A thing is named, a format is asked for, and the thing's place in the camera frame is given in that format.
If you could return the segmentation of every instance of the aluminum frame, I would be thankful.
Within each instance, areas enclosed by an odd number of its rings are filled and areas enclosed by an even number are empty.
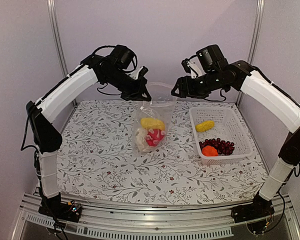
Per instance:
[[[73,199],[73,196],[62,195],[62,201]],[[300,227],[289,196],[283,196],[286,202],[285,216],[288,228],[293,240],[300,240]],[[87,236],[98,239],[111,239],[110,235],[123,235],[125,239],[184,239],[191,240],[200,234],[216,234],[228,229],[228,235],[232,234],[231,227],[245,225],[245,222],[235,223],[231,218],[231,208],[238,204],[227,206],[190,205],[141,205],[133,203],[118,203],[91,199],[82,203],[82,216],[79,223],[67,222],[67,233]],[[276,219],[282,214],[283,202],[276,195],[272,200]],[[19,208],[18,224],[14,230],[13,240],[19,240],[25,221],[30,221],[52,228],[53,220],[38,213],[41,198],[38,193],[25,194]]]

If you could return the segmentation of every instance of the yellow fruit toy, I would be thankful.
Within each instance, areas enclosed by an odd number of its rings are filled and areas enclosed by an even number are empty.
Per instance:
[[[140,124],[144,129],[160,129],[161,131],[164,131],[166,129],[166,126],[163,121],[152,118],[152,117],[144,117],[141,118]]]
[[[195,125],[195,130],[201,133],[209,129],[212,129],[214,126],[215,126],[214,121],[204,121],[200,124]]]

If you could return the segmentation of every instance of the orange toy fruit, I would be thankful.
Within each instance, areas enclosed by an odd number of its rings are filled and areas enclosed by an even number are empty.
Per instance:
[[[217,157],[218,151],[213,146],[205,146],[202,148],[202,154],[207,157]]]

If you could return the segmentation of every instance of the table surface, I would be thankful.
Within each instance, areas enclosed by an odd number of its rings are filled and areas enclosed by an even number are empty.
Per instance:
[[[232,103],[176,103],[165,142],[136,156],[132,129],[138,104],[82,101],[62,133],[57,178],[62,193],[125,203],[220,204],[251,200],[267,178],[263,161]],[[253,148],[238,163],[204,166],[197,154],[191,107],[232,108]]]

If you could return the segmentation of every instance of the white wall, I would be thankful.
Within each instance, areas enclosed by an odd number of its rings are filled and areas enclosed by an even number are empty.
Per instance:
[[[56,1],[69,70],[101,45],[122,44],[149,69],[149,82],[171,85],[186,75],[181,61],[207,45],[218,44],[229,62],[247,59],[256,6],[256,0]],[[105,92],[115,90],[109,86]],[[226,96],[228,102],[237,99],[235,91]],[[109,98],[92,86],[77,100]],[[220,99],[219,91],[210,98]]]
[[[300,0],[265,1],[253,64],[300,103]],[[250,97],[244,97],[242,111],[271,168],[288,131]],[[300,177],[291,177],[286,189],[300,222]]]
[[[44,0],[0,1],[0,240],[7,240],[24,192],[36,184],[33,151],[20,152],[25,105],[62,73]],[[69,114],[62,113],[57,127]],[[33,139],[28,132],[28,143]]]

